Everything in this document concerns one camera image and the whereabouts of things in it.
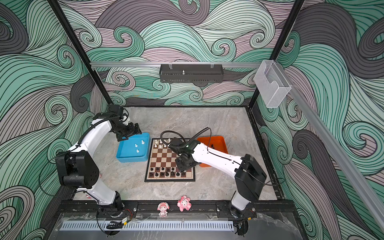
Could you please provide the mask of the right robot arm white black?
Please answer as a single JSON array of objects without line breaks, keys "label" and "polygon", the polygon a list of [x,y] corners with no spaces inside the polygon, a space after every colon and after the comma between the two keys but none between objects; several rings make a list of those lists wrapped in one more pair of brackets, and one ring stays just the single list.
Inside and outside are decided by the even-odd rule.
[{"label": "right robot arm white black", "polygon": [[185,140],[181,134],[167,130],[160,134],[160,139],[177,154],[176,164],[181,172],[196,165],[207,164],[234,179],[237,190],[229,208],[231,215],[240,218],[245,214],[248,204],[259,200],[266,185],[267,175],[256,159],[249,154],[243,157],[229,155],[198,141],[197,137],[206,131],[211,131],[211,128],[206,127],[189,140]]}]

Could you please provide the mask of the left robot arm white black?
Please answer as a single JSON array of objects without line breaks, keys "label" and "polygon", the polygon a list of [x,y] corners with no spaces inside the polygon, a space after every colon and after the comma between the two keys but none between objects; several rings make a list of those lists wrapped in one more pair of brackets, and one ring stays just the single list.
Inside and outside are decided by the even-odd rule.
[{"label": "left robot arm white black", "polygon": [[121,211],[124,205],[120,194],[100,179],[100,170],[93,160],[101,141],[110,132],[119,142],[142,133],[138,124],[129,122],[129,113],[124,107],[110,104],[107,112],[94,116],[89,128],[72,147],[55,157],[55,162],[62,186],[85,192],[99,206]]}]

